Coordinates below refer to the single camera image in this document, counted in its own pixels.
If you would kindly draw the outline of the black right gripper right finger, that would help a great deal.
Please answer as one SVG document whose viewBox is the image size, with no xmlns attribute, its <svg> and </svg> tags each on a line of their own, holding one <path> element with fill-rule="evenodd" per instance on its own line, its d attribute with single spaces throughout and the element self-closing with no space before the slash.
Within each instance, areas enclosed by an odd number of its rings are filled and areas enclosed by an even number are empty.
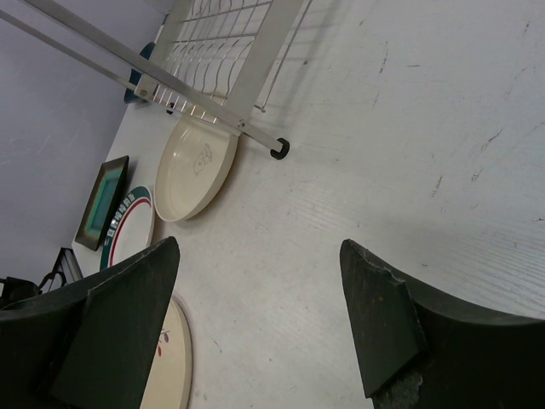
<svg viewBox="0 0 545 409">
<path fill-rule="evenodd" d="M 541 408 L 544 323 L 464 301 L 357 242 L 341 282 L 364 396 L 376 408 Z"/>
</svg>

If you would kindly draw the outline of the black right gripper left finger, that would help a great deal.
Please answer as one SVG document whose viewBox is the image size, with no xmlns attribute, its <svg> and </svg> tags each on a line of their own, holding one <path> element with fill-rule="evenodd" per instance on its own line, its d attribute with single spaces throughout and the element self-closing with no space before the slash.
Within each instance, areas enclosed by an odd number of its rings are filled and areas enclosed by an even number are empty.
<svg viewBox="0 0 545 409">
<path fill-rule="evenodd" d="M 1 311 L 3 408 L 137 408 L 174 290 L 180 248 L 145 250 Z"/>
</svg>

